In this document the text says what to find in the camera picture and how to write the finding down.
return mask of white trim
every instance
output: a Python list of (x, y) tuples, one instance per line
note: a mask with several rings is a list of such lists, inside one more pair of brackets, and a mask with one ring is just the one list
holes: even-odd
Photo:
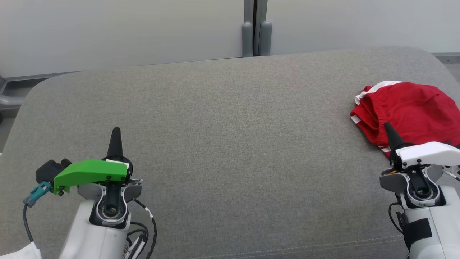
[(358, 124), (358, 122), (360, 122), (360, 121), (361, 121), (361, 119), (360, 119), (360, 118), (358, 118), (358, 116), (357, 116), (357, 115), (353, 115), (353, 116), (351, 116), (351, 120), (352, 120), (352, 121), (353, 121), (355, 124)]
[(401, 81), (382, 81), (376, 85), (374, 85), (369, 91), (367, 92), (361, 92), (359, 95), (355, 96), (355, 103), (356, 105), (360, 105), (360, 100), (366, 96), (368, 93), (375, 93), (377, 90), (379, 90), (382, 87), (389, 86), (389, 85), (394, 85), (397, 83), (402, 83)]

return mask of green plastic part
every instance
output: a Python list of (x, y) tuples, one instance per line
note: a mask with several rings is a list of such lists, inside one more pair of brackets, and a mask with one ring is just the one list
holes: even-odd
[(58, 194), (60, 187), (70, 192), (70, 187), (76, 185), (107, 180), (123, 182), (126, 178), (126, 170), (125, 164), (95, 159), (73, 163), (54, 177), (53, 193)]

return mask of gray fabric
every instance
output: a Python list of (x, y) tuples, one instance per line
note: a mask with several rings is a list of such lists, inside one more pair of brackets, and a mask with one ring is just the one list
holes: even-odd
[[(46, 80), (27, 96), (0, 157), (0, 251), (28, 243), (22, 199), (35, 170), (49, 159), (102, 158), (120, 126), (145, 180), (140, 200), (158, 224), (154, 258), (403, 258), (387, 215), (395, 197), (379, 186), (388, 161), (349, 117), (353, 96), (383, 80), (435, 85), (460, 101), (442, 64), (409, 47)], [(58, 256), (81, 200), (75, 190), (47, 195), (29, 211), (44, 258)]]

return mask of floor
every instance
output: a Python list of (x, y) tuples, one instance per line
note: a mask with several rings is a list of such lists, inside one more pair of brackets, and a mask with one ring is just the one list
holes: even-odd
[[(451, 62), (445, 62), (444, 65), (460, 83), (460, 63), (452, 64)], [(26, 96), (27, 93), (32, 89), (33, 86), (40, 83), (45, 79), (34, 79), (27, 81), (9, 82), (3, 91), (4, 95), (7, 96)], [(0, 124), (0, 155), (5, 146), (6, 140), (13, 126), (14, 119), (17, 115), (16, 110), (7, 110), (1, 112), (3, 116), (3, 122)]]

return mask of white cabinet door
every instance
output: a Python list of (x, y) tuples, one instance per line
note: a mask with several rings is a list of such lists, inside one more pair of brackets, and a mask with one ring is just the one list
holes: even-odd
[(2, 0), (0, 76), (240, 57), (243, 0)]
[(268, 0), (271, 54), (405, 45), (460, 52), (457, 0)]

